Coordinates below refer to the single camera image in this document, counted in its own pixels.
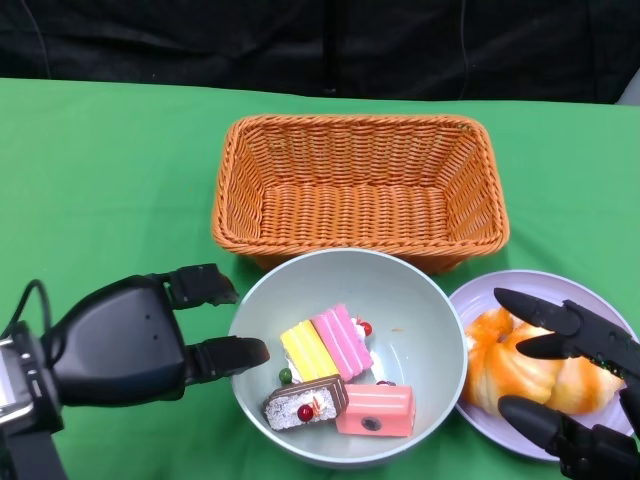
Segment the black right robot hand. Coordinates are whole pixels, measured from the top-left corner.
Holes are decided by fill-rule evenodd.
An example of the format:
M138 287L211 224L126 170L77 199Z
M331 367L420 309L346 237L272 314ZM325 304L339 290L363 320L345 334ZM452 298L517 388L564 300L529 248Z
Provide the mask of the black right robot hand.
M499 304L521 320L549 331L517 344L534 359L584 357L625 383L620 404L633 430L639 431L639 344L625 330L585 307L496 288ZM499 399L503 418L520 434L559 459L569 479L639 477L639 449L633 438L603 425L588 428L568 415L517 395Z

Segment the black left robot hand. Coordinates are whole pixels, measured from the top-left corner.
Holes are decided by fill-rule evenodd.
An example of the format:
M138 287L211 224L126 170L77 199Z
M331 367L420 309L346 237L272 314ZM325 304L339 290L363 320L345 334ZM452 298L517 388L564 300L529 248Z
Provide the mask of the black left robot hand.
M266 344L237 336L185 343L178 310L233 304L238 294L214 264L133 275L79 301L44 334L65 406L125 407L180 399L187 387L266 363Z

